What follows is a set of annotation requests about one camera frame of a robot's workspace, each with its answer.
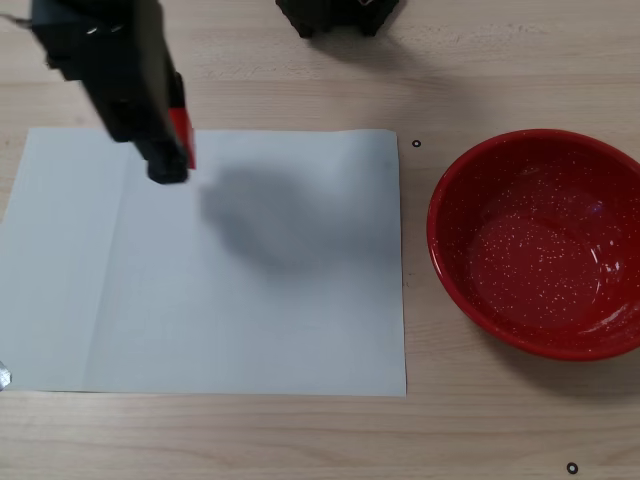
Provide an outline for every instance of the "bowl rim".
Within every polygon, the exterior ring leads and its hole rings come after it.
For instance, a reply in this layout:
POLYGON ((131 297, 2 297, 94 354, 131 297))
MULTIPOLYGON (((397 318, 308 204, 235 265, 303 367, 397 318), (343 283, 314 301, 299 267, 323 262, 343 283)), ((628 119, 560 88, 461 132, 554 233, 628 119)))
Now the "bowl rim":
POLYGON ((562 139, 572 141, 583 146, 592 148, 601 153, 606 154, 612 160, 627 167, 631 172, 640 177, 640 163, 636 162, 633 158, 627 154, 621 152, 617 148, 612 147, 600 140, 581 135, 579 133, 573 133, 566 130, 557 129, 529 129, 529 130, 517 130, 514 132, 503 133, 496 137, 489 138, 470 150, 462 154, 451 166, 445 171, 444 175, 440 178, 436 188, 431 197, 429 203, 429 211, 427 213, 427 246, 429 249, 429 255, 433 267, 440 279, 440 282, 444 286, 445 290, 456 303, 456 305, 478 326, 499 338, 500 340, 524 350, 529 353, 540 355, 543 357, 553 358, 556 360, 570 360, 570 361, 591 361, 601 360, 605 358, 614 357, 627 353, 635 348, 640 347, 640 336, 627 342, 621 342, 620 345, 615 347, 609 347, 606 349, 599 349, 598 351, 577 352, 571 350, 564 350, 556 347, 548 347, 523 340, 495 325, 495 323, 486 315, 477 310, 471 302, 469 302, 465 296, 458 290, 453 279, 449 273, 440 268, 442 264, 442 255, 440 247, 436 242, 436 223, 438 221, 438 214, 440 207, 444 199, 444 195, 447 192, 451 182, 457 177, 462 169, 473 162, 478 155, 489 151, 498 143, 510 142, 513 140, 522 139, 524 135, 535 136, 540 139, 562 139))

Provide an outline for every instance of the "light wood surface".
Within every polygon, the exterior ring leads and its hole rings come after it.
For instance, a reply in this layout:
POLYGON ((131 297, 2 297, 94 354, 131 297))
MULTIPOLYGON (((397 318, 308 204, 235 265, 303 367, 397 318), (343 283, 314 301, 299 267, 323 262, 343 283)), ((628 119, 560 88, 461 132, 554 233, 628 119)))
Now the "light wood surface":
MULTIPOLYGON (((164 4, 197 128, 398 132, 408 397, 5 392, 0 478, 555 480, 570 461, 640 477, 640 355, 556 363, 492 340, 444 293, 424 228, 444 168, 498 133, 563 128, 640 158, 638 0, 408 0, 375 39, 313 42, 271 0, 164 4)), ((0 23, 1 211, 27 129, 79 125, 99 125, 79 87, 0 23)))

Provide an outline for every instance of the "red bowl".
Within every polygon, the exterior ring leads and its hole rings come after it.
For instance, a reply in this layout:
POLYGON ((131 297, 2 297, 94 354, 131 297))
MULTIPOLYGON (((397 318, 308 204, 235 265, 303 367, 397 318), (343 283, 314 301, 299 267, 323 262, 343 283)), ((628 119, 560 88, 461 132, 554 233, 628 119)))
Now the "red bowl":
POLYGON ((431 199, 431 259, 474 322, 545 357, 640 346, 640 165, 593 138, 524 130, 456 160, 431 199))

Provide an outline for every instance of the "sheet of paper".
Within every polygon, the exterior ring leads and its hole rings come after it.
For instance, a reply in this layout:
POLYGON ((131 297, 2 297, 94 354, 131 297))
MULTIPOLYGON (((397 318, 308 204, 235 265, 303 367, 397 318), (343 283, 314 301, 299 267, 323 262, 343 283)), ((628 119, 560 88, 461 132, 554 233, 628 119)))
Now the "sheet of paper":
POLYGON ((10 389, 404 395, 387 131, 204 131, 189 183, 29 135, 0 244, 10 389))

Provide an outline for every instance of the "wooden table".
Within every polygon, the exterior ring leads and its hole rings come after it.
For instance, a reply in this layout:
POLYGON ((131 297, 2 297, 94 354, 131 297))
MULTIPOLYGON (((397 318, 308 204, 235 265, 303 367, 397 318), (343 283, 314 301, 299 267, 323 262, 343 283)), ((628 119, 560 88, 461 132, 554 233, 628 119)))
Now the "wooden table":
MULTIPOLYGON (((313 42, 270 0, 164 3, 197 128, 398 132, 408 397, 5 392, 0 478, 554 480, 568 462, 640 477, 640 355, 499 344, 444 293, 424 228, 444 168, 498 133, 563 128, 640 158, 638 0, 409 0, 375 39, 313 42)), ((99 123, 80 88, 0 23, 1 210, 27 129, 81 125, 99 123)))

